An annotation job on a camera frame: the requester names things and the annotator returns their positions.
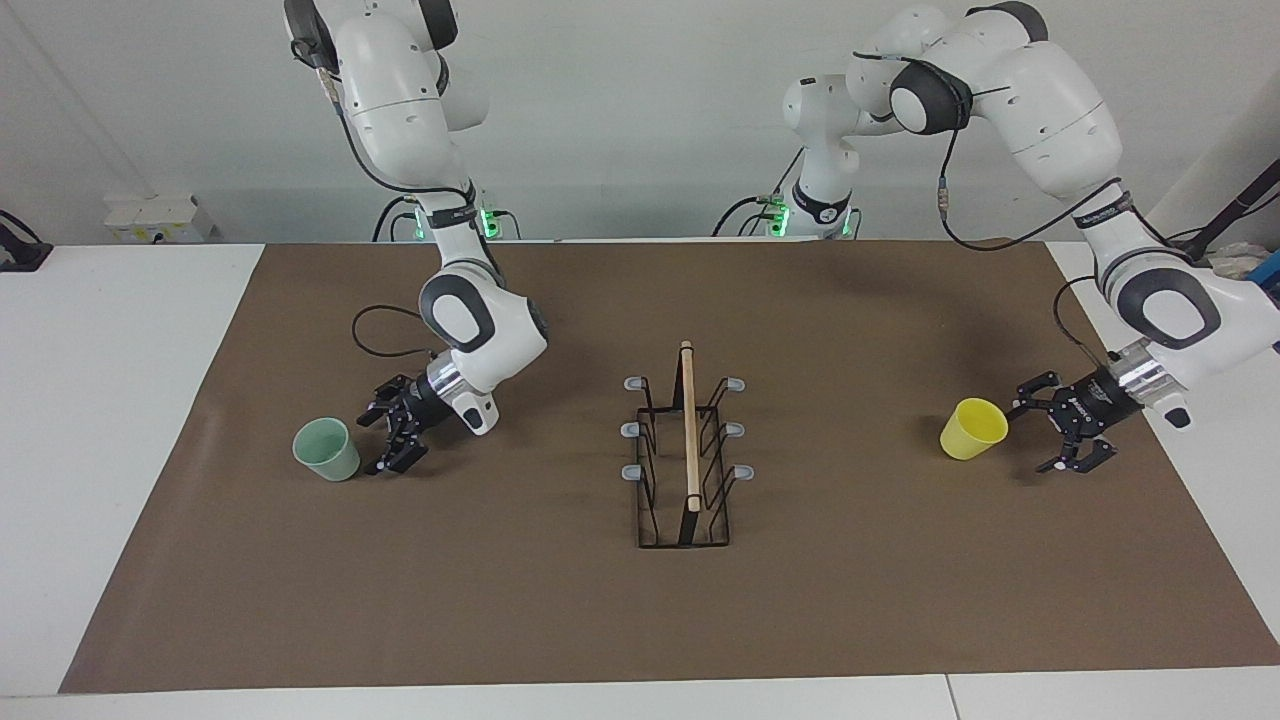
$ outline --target black cable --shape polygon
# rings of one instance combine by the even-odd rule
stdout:
[[[1071,333],[1071,331],[1069,331],[1066,328],[1066,323],[1062,322],[1062,297],[1066,295],[1066,291],[1071,290],[1073,287],[1075,287],[1075,286],[1078,286],[1078,284],[1080,284],[1083,282],[1097,281],[1097,279],[1098,279],[1097,275],[1085,275],[1083,278],[1075,278],[1074,281],[1069,281],[1066,284],[1064,284],[1057,291],[1057,295],[1053,296],[1053,324],[1057,325],[1059,332],[1061,332],[1064,336],[1066,336],[1066,340],[1071,341],[1073,345],[1075,345],[1085,355],[1088,355],[1089,360],[1096,366],[1098,366],[1098,368],[1106,368],[1106,365],[1102,363],[1102,360],[1098,360],[1098,356],[1094,355],[1092,350],[1089,350],[1089,346],[1087,346],[1083,342],[1080,342],[1080,338],[1075,337],[1075,334]]]
[[[863,211],[860,208],[852,208],[849,210],[850,215],[854,213],[858,213],[858,225],[854,227],[854,240],[856,241],[858,236],[863,232]]]
[[[396,219],[392,220],[392,229],[389,233],[392,242],[396,242],[396,227],[399,224],[401,220],[413,220],[415,227],[417,227],[416,225],[417,215],[415,215],[413,213],[401,213],[399,215],[396,215]]]
[[[1249,215],[1253,215],[1253,214],[1256,214],[1256,213],[1261,213],[1261,211],[1262,211],[1262,210],[1265,210],[1265,209],[1266,209],[1266,208],[1267,208],[1268,205],[1272,205],[1272,204],[1274,204],[1274,202],[1275,202],[1276,200],[1280,200],[1280,192],[1276,192],[1275,195],[1272,195],[1271,197],[1268,197],[1268,199],[1267,199],[1266,201],[1263,201],[1263,202],[1261,202],[1261,204],[1256,205],[1254,208],[1249,209],[1249,210],[1248,210],[1247,213],[1243,213],[1243,214],[1242,214],[1242,215],[1240,215],[1240,217],[1238,218],[1238,220],[1243,220],[1244,218],[1248,218]],[[1189,234],[1199,234],[1199,233],[1204,232],[1206,229],[1208,229],[1208,225],[1201,225],[1201,227],[1198,227],[1198,228],[1192,228],[1192,229],[1189,229],[1189,231],[1183,231],[1183,232],[1180,232],[1180,233],[1176,233],[1176,234],[1171,234],[1171,236],[1169,236],[1169,237],[1167,237],[1167,238],[1165,238],[1165,240],[1166,240],[1167,242],[1172,243],[1172,241],[1175,241],[1175,240],[1179,240],[1179,238],[1184,238],[1184,237],[1187,237],[1187,236],[1189,236]]]
[[[1280,184],[1280,160],[1271,163],[1244,192],[1235,196],[1194,238],[1183,243],[1181,250],[1193,260],[1199,260],[1208,252],[1208,246],[1226,232],[1226,228],[1243,218],[1251,208],[1262,201],[1266,193]]]
[[[755,220],[756,225],[759,225],[760,220],[768,220],[772,217],[773,215],[771,213],[760,213],[759,215],[751,215],[742,223],[742,227],[739,228],[737,237],[742,237],[744,234],[746,234],[746,225],[751,224],[751,220]],[[751,234],[753,236],[755,234],[754,229],[751,231]]]
[[[1147,217],[1142,214],[1142,210],[1138,210],[1138,208],[1134,206],[1133,214],[1138,217],[1138,222],[1142,223],[1142,227],[1147,228],[1147,232],[1149,232],[1151,236],[1156,238],[1156,242],[1164,245],[1165,247],[1170,249],[1174,247],[1172,245],[1169,243],[1167,237],[1160,234],[1160,231],[1156,229],[1156,225],[1147,222]]]
[[[724,229],[724,223],[727,223],[728,219],[733,217],[733,213],[737,213],[739,210],[746,208],[753,202],[755,202],[756,205],[765,205],[765,202],[756,196],[744,197],[739,200],[737,202],[733,204],[732,208],[730,208],[723,215],[721,215],[721,222],[716,223],[716,229],[712,231],[712,237],[719,237],[719,231]]]
[[[381,214],[378,215],[378,224],[374,225],[374,238],[372,238],[372,242],[378,242],[378,240],[383,236],[383,225],[385,225],[387,224],[387,219],[392,217],[392,210],[394,210],[397,205],[401,205],[403,202],[412,202],[412,200],[410,200],[408,197],[403,197],[403,196],[396,197],[394,200],[392,200],[390,202],[388,202],[385,208],[383,208]]]
[[[0,218],[4,218],[5,220],[9,220],[9,224],[12,224],[13,227],[20,229],[22,232],[27,233],[28,236],[31,236],[31,240],[35,240],[36,245],[44,245],[45,243],[45,241],[40,240],[40,236],[36,234],[36,231],[31,229],[31,225],[28,225],[27,223],[19,220],[13,213],[9,213],[6,210],[0,210]]]
[[[791,164],[787,165],[787,169],[782,170],[782,177],[778,178],[778,184],[773,186],[773,195],[782,192],[782,186],[786,184],[787,177],[791,176],[791,170],[796,169],[796,164],[800,163],[801,155],[804,155],[803,145],[800,146],[800,150],[796,150],[796,156],[791,159]],[[751,225],[751,234],[755,234],[755,231],[758,231],[759,228],[760,228],[760,218],[756,218],[755,224]]]
[[[520,229],[520,218],[516,217],[511,210],[494,210],[494,218],[511,218],[512,224],[516,225],[516,240],[525,240],[525,233]]]
[[[948,188],[947,188],[947,168],[951,165],[951,158],[955,155],[956,138],[957,137],[960,137],[960,131],[959,129],[952,131],[951,132],[951,143],[947,146],[947,155],[942,160],[942,170],[938,173],[938,218],[942,220],[942,229],[946,231],[947,237],[950,237],[960,247],[964,247],[966,250],[973,250],[974,252],[998,252],[1001,250],[1009,250],[1010,247],[1014,247],[1015,245],[1021,245],[1021,243],[1027,242],[1028,240],[1032,240],[1033,237],[1038,236],[1039,233],[1050,229],[1051,227],[1061,223],[1062,220],[1070,218],[1073,213],[1075,213],[1076,210],[1079,210],[1080,208],[1083,208],[1087,202],[1089,202],[1094,197],[1102,195],[1102,192],[1106,191],[1107,188],[1110,188],[1111,186],[1120,184],[1120,178],[1111,178],[1110,181],[1105,182],[1101,187],[1098,187],[1097,190],[1094,190],[1093,192],[1091,192],[1084,200],[1080,200],[1075,205],[1073,205],[1069,209],[1066,209],[1065,211],[1062,211],[1062,214],[1060,214],[1056,218],[1053,218],[1052,220],[1044,223],[1043,225],[1041,225],[1041,227],[1033,229],[1032,232],[1025,233],[1025,234],[1023,234],[1020,237],[1010,238],[1006,242],[1001,242],[1000,245],[977,245],[973,241],[961,240],[960,236],[957,236],[955,233],[955,231],[951,229],[951,223],[947,220],[947,214],[950,211],[950,192],[948,192]]]
[[[429,347],[421,347],[417,350],[404,350],[402,352],[380,352],[365,345],[360,340],[360,332],[358,332],[360,319],[378,310],[385,310],[388,313],[399,313],[401,315],[408,315],[419,320],[422,319],[421,315],[407,307],[399,307],[397,305],[370,305],[369,307],[365,307],[360,313],[356,313],[356,316],[351,319],[351,340],[356,342],[356,347],[364,350],[366,354],[372,355],[374,357],[381,357],[385,360],[392,360],[396,357],[408,357],[410,355],[420,355],[422,352],[428,352],[431,355],[433,360],[435,359],[435,351]]]

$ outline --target power outlet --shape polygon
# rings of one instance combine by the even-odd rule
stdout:
[[[218,227],[189,196],[109,200],[104,224],[119,242],[205,243],[218,240]]]

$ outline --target wooden rod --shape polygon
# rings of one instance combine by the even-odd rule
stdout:
[[[680,345],[680,365],[685,383],[685,474],[689,480],[689,511],[703,511],[701,471],[698,442],[698,391],[694,389],[694,343],[687,340]]]

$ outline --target brown paper sheet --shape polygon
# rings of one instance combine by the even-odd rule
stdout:
[[[410,477],[329,484],[293,433],[420,369],[362,355],[348,323],[413,306],[438,259],[266,250],[63,692],[1280,664],[1142,420],[1087,478],[1032,473],[1056,450],[1043,416],[974,462],[941,455],[956,401],[1088,370],[1051,323],[1043,247],[498,252],[553,333],[499,389],[498,429],[440,428]],[[411,318],[367,334],[434,342]],[[759,477],[732,547],[639,551],[622,379],[664,395],[685,338],[704,388],[746,379],[723,407]],[[370,457],[381,438],[358,437]]]

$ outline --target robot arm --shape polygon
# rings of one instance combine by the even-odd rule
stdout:
[[[919,55],[947,24],[941,10],[914,5],[893,15],[869,42],[877,51]],[[887,92],[899,69],[855,60],[847,74],[799,79],[787,90],[783,115],[800,136],[805,159],[800,179],[786,192],[786,234],[842,232],[859,167],[858,151],[845,138],[902,132]]]
[[[1064,386],[1047,373],[1019,388],[1010,416],[1046,410],[1064,436],[1062,452],[1042,470],[1096,468],[1115,452],[1102,436],[1106,429],[1143,407],[1188,429],[1187,391],[1280,341],[1280,310],[1261,287],[1196,268],[1148,231],[1116,177],[1121,143],[1111,111],[1075,60],[1048,41],[1034,8],[998,3],[974,8],[955,24],[933,8],[909,8],[870,45],[855,54],[846,77],[852,106],[827,101],[845,105],[842,123],[791,123],[810,152],[832,147],[832,132],[806,135],[806,127],[849,135],[882,127],[934,135],[959,132],[972,118],[986,118],[1032,181],[1068,206],[1093,250],[1098,290],[1142,336],[1112,354],[1111,366],[1075,384]],[[792,95],[797,92],[808,97],[792,88]],[[868,126],[867,117],[876,124]],[[828,160],[814,163],[814,176],[832,178],[826,184],[840,190],[851,187],[849,165],[836,177],[824,169],[833,152],[824,154]],[[810,184],[818,187],[813,178],[801,178],[790,199],[796,208],[800,191]],[[838,205],[840,190],[822,200]],[[947,206],[941,184],[943,222]],[[803,217],[796,209],[794,214]],[[1034,397],[1046,388],[1053,391],[1051,400]],[[1087,439],[1094,448],[1080,460]]]
[[[1144,338],[1115,356],[1115,387],[1101,395],[1123,391],[1187,429],[1184,391],[1280,341],[1280,311],[1261,287],[1194,268],[1148,232],[1116,178],[1121,143],[1106,101],[1030,5],[970,10],[893,79],[891,106],[916,135],[986,118],[1032,181],[1071,210],[1098,290]]]
[[[449,0],[288,0],[285,15],[294,56],[316,69],[348,133],[387,178],[375,179],[417,200],[419,220],[440,251],[442,268],[419,307],[451,350],[416,380],[398,383],[399,396],[379,391],[371,413],[381,413],[361,421],[388,415],[394,436],[396,411],[404,410],[401,439],[416,446],[448,407],[483,436],[498,421],[493,391],[547,350],[547,328],[531,301],[506,290],[483,241],[475,186],[449,137],[488,114],[484,94],[468,91],[465,74],[439,54],[457,37]],[[412,464],[390,461],[392,450],[404,450],[394,439],[376,470]],[[401,457],[421,457],[410,450]]]

